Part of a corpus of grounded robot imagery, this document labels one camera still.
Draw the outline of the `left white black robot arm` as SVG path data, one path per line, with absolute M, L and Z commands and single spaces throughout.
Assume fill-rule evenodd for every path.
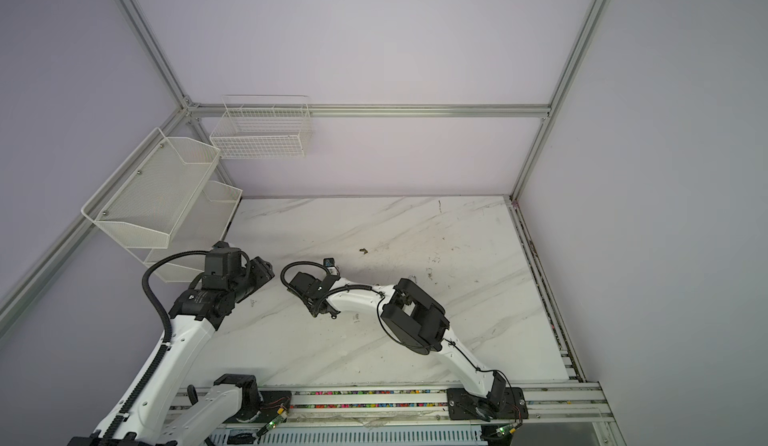
M 161 304 L 150 278 L 166 264 L 188 257 L 188 252 L 171 254 L 143 274 L 141 287 L 160 317 L 162 336 L 114 408 L 90 435 L 75 436 L 70 444 L 200 445 L 226 420 L 248 423 L 260 415 L 263 399 L 256 378 L 225 373 L 176 420 L 166 420 L 183 380 L 224 319 L 274 277 L 269 262 L 223 241 L 198 254 L 204 270 L 171 308 Z

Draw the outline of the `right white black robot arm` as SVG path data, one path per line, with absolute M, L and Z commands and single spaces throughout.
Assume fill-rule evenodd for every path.
M 367 285 L 333 274 L 318 279 L 299 272 L 282 283 L 314 317 L 327 314 L 335 319 L 346 312 L 370 312 L 390 340 L 412 353 L 436 356 L 460 381 L 477 418 L 490 421 L 517 406 L 506 375 L 486 367 L 465 349 L 451 328 L 445 308 L 412 280 Z

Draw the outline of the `lower white mesh shelf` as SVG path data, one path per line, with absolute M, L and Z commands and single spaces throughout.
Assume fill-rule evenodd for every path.
M 134 257 L 145 267 L 179 252 L 205 250 L 223 241 L 242 198 L 238 188 L 209 181 L 183 220 L 167 249 L 136 250 Z M 202 256 L 176 259 L 159 268 L 155 275 L 166 283 L 191 282 L 204 269 Z

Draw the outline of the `white mesh shelf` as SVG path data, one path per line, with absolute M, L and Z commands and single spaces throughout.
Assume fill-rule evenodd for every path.
M 81 208 L 125 249 L 166 249 L 221 157 L 216 147 L 152 131 Z
M 134 257 L 145 267 L 179 252 L 205 250 L 223 241 L 242 198 L 238 188 L 209 181 L 183 220 L 167 249 L 136 250 Z M 155 275 L 166 283 L 191 282 L 204 269 L 202 256 L 176 259 L 159 268 Z

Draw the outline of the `upper white mesh shelf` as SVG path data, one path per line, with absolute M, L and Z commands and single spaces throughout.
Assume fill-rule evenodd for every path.
M 221 157 L 216 147 L 152 131 L 81 208 L 125 249 L 166 249 Z

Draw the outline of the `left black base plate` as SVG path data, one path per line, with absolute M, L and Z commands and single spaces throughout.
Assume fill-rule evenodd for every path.
M 226 418 L 224 424 L 265 424 L 275 418 L 278 409 L 289 409 L 292 401 L 292 393 L 288 390 L 260 390 L 255 402 L 249 393 L 244 393 L 240 409 L 232 416 Z

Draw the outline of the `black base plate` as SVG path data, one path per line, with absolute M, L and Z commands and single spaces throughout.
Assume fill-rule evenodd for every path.
M 255 402 L 249 393 L 244 393 L 240 409 L 232 416 L 226 418 L 224 424 L 265 424 L 275 418 L 278 409 L 289 409 L 292 401 L 292 393 L 288 390 L 260 390 Z
M 449 419 L 453 421 L 524 421 L 529 418 L 528 403 L 521 388 L 505 387 L 497 402 L 472 396 L 462 388 L 450 388 L 446 396 Z

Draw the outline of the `aluminium mounting rail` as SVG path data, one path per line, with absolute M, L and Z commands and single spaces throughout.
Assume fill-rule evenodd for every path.
M 195 397 L 195 402 L 205 396 L 207 388 Z M 449 419 L 447 387 L 400 387 L 395 389 L 308 389 L 290 391 L 289 409 L 278 409 L 286 414 L 289 423 L 359 424 L 376 427 L 395 423 L 434 423 Z M 526 385 L 521 388 L 528 403 L 529 418 L 524 421 L 458 420 L 473 423 L 516 424 L 534 422 L 611 422 L 610 410 L 602 389 L 594 383 L 564 383 Z M 192 391 L 178 392 L 166 417 L 168 422 L 177 419 L 191 406 L 182 406 L 181 400 L 194 396 Z

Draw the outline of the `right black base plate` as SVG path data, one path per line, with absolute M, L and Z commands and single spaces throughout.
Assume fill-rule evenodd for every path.
M 521 388 L 505 387 L 497 402 L 472 396 L 462 388 L 450 388 L 446 396 L 449 419 L 453 421 L 524 421 L 529 418 L 528 403 Z

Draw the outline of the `aluminium frame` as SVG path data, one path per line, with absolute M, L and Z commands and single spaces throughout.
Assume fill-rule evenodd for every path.
M 177 109 L 161 127 L 163 132 L 171 132 L 179 125 L 194 119 L 214 117 L 223 112 L 220 105 L 187 104 L 182 96 L 182 88 L 176 76 L 171 72 L 170 63 L 160 51 L 159 43 L 150 32 L 146 17 L 139 11 L 136 0 L 114 0 L 120 13 L 124 15 L 131 31 L 136 36 L 142 50 L 160 76 L 163 84 L 169 87 Z M 564 70 L 558 80 L 550 104 L 535 105 L 314 105 L 309 112 L 314 118 L 532 118 L 541 119 L 541 125 L 526 156 L 522 170 L 515 181 L 511 199 L 517 201 L 522 196 L 528 180 L 535 168 L 544 145 L 551 134 L 557 116 L 562 109 L 583 59 L 599 27 L 603 13 L 611 0 L 592 0 L 587 16 L 581 26 L 577 40 L 569 54 Z M 76 219 L 65 232 L 51 244 L 39 261 L 14 286 L 12 291 L 1 300 L 1 340 L 5 342 L 17 323 L 39 301 L 65 261 L 82 244 L 91 226 L 86 219 Z

